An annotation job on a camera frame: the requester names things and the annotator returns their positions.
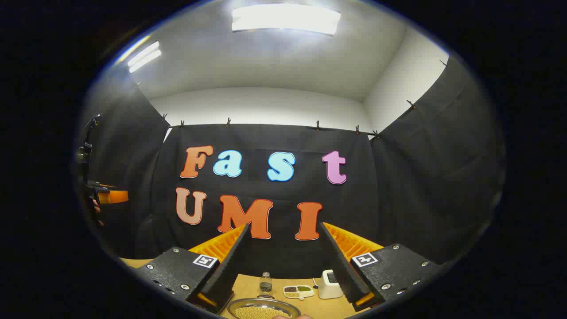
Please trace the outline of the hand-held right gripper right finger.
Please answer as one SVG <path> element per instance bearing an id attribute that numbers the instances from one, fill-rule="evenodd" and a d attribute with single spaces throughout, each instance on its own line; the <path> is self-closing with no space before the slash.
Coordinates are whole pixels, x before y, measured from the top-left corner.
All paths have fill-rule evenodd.
<path id="1" fill-rule="evenodd" d="M 355 311 L 416 292 L 442 269 L 402 244 L 381 246 L 326 222 L 320 222 L 318 233 L 334 278 Z"/>

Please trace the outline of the pile of yellow soybeans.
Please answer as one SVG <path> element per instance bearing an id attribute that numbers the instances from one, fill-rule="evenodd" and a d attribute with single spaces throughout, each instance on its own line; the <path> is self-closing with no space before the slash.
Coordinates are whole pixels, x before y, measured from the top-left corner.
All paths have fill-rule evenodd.
<path id="1" fill-rule="evenodd" d="M 234 311 L 234 315 L 239 319 L 273 319 L 274 317 L 283 317 L 291 319 L 287 313 L 273 309 L 271 307 L 239 307 Z"/>

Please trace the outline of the large ceiling light panel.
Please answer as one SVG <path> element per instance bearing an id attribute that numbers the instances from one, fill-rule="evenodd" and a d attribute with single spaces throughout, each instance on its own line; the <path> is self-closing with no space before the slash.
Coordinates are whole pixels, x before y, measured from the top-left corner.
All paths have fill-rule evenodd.
<path id="1" fill-rule="evenodd" d="M 256 4 L 232 11 L 232 31 L 299 30 L 334 35 L 342 13 L 304 4 Z"/>

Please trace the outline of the white toaster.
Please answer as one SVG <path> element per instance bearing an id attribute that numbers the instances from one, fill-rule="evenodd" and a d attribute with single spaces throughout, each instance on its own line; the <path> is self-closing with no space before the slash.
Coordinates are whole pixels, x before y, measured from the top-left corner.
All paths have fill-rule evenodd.
<path id="1" fill-rule="evenodd" d="M 344 295 L 333 270 L 324 270 L 317 286 L 320 299 L 330 300 L 340 298 Z"/>

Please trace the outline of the stainless steel pot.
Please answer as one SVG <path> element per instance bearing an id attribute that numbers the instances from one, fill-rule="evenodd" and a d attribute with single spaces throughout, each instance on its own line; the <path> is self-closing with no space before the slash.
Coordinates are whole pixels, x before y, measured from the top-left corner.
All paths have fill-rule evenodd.
<path id="1" fill-rule="evenodd" d="M 228 304 L 226 309 L 229 311 L 231 315 L 235 317 L 234 311 L 236 309 L 238 309 L 239 307 L 250 307 L 250 306 L 271 307 L 273 309 L 277 309 L 287 313 L 288 315 L 290 315 L 291 319 L 298 319 L 298 317 L 302 315 L 301 311 L 294 305 L 282 301 L 277 301 L 273 297 L 243 298 L 243 299 L 234 300 Z"/>

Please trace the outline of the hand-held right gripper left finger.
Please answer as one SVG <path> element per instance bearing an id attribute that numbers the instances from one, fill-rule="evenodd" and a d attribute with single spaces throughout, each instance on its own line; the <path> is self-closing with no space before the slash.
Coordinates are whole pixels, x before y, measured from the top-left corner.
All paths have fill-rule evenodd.
<path id="1" fill-rule="evenodd" d="M 176 300 L 218 314 L 234 295 L 239 258 L 250 241 L 251 224 L 245 224 L 190 250 L 173 247 L 134 272 Z"/>

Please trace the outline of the black backdrop cloth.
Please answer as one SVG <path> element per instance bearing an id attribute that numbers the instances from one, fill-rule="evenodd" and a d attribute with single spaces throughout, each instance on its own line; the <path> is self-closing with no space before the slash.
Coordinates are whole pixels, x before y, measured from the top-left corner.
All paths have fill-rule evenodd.
<path id="1" fill-rule="evenodd" d="M 316 224 L 434 263 L 468 248 L 505 179 L 502 129 L 475 76 L 451 56 L 430 89 L 376 137 L 275 124 L 168 122 L 125 76 L 91 133 L 89 179 L 126 190 L 102 206 L 122 258 L 190 249 L 251 223 L 231 259 L 239 274 L 306 278 L 331 267 Z"/>

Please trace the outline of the white divided tray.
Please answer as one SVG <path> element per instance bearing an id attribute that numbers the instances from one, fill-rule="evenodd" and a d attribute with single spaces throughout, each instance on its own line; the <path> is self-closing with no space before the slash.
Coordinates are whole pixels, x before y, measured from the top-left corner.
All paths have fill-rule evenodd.
<path id="1" fill-rule="evenodd" d="M 296 288 L 298 287 L 298 285 L 286 285 L 286 286 L 284 286 L 284 287 L 287 287 L 287 286 L 296 286 Z M 311 292 L 299 292 L 299 291 L 298 291 L 297 293 L 300 294 L 300 297 L 299 297 L 299 298 L 296 298 L 296 299 L 299 299 L 299 300 L 304 300 L 305 298 L 313 297 L 313 296 L 315 295 L 315 292 L 314 292 L 314 289 L 313 289 L 313 288 L 312 288 L 312 291 L 311 291 Z"/>

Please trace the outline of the small ceiling light panel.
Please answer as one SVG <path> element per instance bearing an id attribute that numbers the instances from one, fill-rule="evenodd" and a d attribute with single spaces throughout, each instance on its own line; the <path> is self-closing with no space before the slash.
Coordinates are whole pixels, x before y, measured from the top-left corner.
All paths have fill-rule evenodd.
<path id="1" fill-rule="evenodd" d="M 159 47 L 160 47 L 160 43 L 154 42 L 151 45 L 149 45 L 147 48 L 144 48 L 144 50 L 140 51 L 134 57 L 132 57 L 127 63 L 129 68 L 129 73 L 130 74 L 134 73 L 135 71 L 142 68 L 144 65 L 160 57 L 162 55 L 162 52 Z"/>

